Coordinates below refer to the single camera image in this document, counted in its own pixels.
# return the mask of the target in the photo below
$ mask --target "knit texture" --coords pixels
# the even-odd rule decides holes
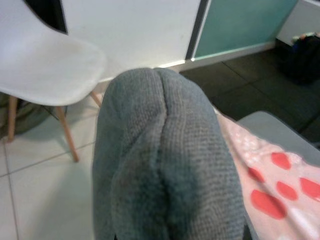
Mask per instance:
[[[241,186],[215,112],[171,70],[130,70],[110,83],[92,168],[96,240],[242,238]]]

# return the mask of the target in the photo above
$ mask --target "chair seat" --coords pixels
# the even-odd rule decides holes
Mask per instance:
[[[47,33],[0,56],[0,92],[40,105],[74,104],[97,85],[105,57],[89,43]]]

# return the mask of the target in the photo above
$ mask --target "teal panel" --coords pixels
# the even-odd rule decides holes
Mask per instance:
[[[196,57],[274,40],[297,0],[212,0]]]

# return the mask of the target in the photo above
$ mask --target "wooden chair leg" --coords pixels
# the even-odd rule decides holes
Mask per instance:
[[[64,129],[65,138],[66,138],[66,140],[67,140],[67,142],[69,144],[69,148],[70,148],[70,151],[72,153],[73,160],[75,162],[79,162],[79,156],[77,154],[77,151],[76,151],[76,148],[75,148],[75,144],[74,144],[74,141],[73,141],[71,133],[70,133],[70,129],[69,129],[68,124],[67,124],[65,113],[62,110],[61,106],[56,106],[55,110],[56,110],[57,116],[58,116],[58,118],[60,120],[60,123],[61,123],[61,125],[62,125],[62,127]]]
[[[100,101],[100,99],[99,99],[99,97],[97,96],[97,94],[94,92],[94,91],[92,91],[91,93],[90,93],[90,96],[93,98],[93,100],[95,101],[95,103],[99,106],[99,108],[101,107],[101,101]]]
[[[17,114],[18,98],[9,96],[9,112],[8,112],[8,142],[11,143],[15,138],[16,114]]]

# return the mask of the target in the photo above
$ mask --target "pink blanket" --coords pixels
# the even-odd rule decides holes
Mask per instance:
[[[320,168],[221,114],[218,119],[259,239],[320,240]]]

